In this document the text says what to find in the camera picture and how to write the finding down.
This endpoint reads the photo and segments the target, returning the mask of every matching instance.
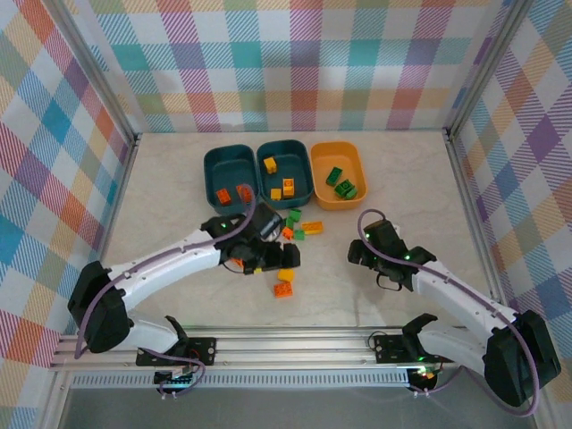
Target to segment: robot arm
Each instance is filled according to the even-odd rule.
[[[365,265],[436,301],[467,328],[442,324],[434,315],[419,316],[403,327],[403,344],[413,360],[439,355],[458,362],[484,376],[502,400],[517,407],[533,393],[533,382],[523,347],[505,325],[507,321],[530,349],[541,388],[560,373],[546,323],[538,314],[529,310],[520,315],[485,297],[455,277],[424,248],[407,248],[386,219],[371,223],[364,233],[367,244],[354,240],[349,247],[351,263]]]
[[[99,261],[86,265],[68,303],[78,326],[94,297],[111,279],[123,276],[116,287],[105,292],[89,318],[84,335],[89,351],[101,353],[121,344],[187,357],[188,339],[177,321],[169,316],[153,319],[142,315],[134,310],[139,302],[183,277],[214,268],[231,258],[242,260],[244,274],[299,266],[298,248],[293,244],[282,247],[274,241],[282,230],[282,218],[266,203],[256,206],[250,223],[240,233],[223,239],[239,229],[244,220],[242,214],[217,216],[183,240],[141,259],[108,269]],[[217,238],[222,240],[189,248],[192,243]]]

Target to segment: white marble surface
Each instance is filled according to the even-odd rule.
[[[373,272],[347,262],[358,215],[368,207],[383,210],[398,224],[410,247],[427,248],[461,279],[488,294],[442,136],[436,131],[144,135],[105,264],[167,246],[215,215],[205,196],[207,150],[244,143],[256,151],[277,139],[298,139],[308,148],[326,140],[351,141],[360,151],[369,188],[356,210],[326,212],[315,201],[302,207],[303,220],[323,221],[325,231],[298,243],[302,266],[296,269],[294,297],[273,297],[275,273],[243,276],[219,267],[159,291],[139,310],[173,315],[190,325],[402,325],[424,312],[456,323],[442,308],[408,290],[377,288]]]

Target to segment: plastic tray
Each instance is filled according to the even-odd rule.
[[[268,174],[264,160],[273,156],[278,172]],[[262,196],[276,210],[300,207],[308,203],[314,192],[312,169],[306,147],[297,140],[279,140],[264,143],[257,150],[257,162],[262,183]],[[282,179],[294,179],[294,198],[272,201],[270,189],[282,189]]]
[[[356,208],[366,198],[367,182],[359,152],[348,141],[325,141],[310,149],[312,173],[314,174],[315,195],[318,205],[324,210],[345,210]],[[354,199],[340,199],[333,187],[325,180],[333,167],[342,169],[338,183],[349,179],[357,187]]]
[[[254,198],[260,195],[257,165],[254,152],[245,145],[217,147],[205,155],[206,200],[219,215],[235,215],[244,212],[237,185],[247,183],[254,190]],[[226,188],[231,195],[231,204],[223,206],[216,191]]]

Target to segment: green toy brick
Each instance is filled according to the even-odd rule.
[[[336,195],[340,198],[344,198],[348,192],[354,189],[355,186],[351,184],[351,181],[345,180],[334,188]]]
[[[356,197],[356,195],[358,194],[358,188],[354,188],[351,189],[346,196],[344,197],[345,199],[354,199]]]
[[[328,175],[328,178],[325,180],[325,182],[330,186],[336,186],[336,183],[340,179],[340,176],[341,176],[341,168],[333,167],[332,171]]]
[[[294,222],[300,222],[300,217],[302,216],[302,211],[297,208],[292,208],[290,210],[289,218]]]
[[[302,230],[294,231],[294,240],[303,240],[306,237],[306,233]]]

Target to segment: orange container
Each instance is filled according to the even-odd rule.
[[[356,208],[367,195],[367,182],[359,152],[348,141],[325,141],[310,149],[310,163],[314,176],[314,191],[318,205],[324,210],[347,210]],[[338,198],[332,186],[325,180],[333,167],[342,169],[338,183],[349,179],[357,188],[354,199]]]

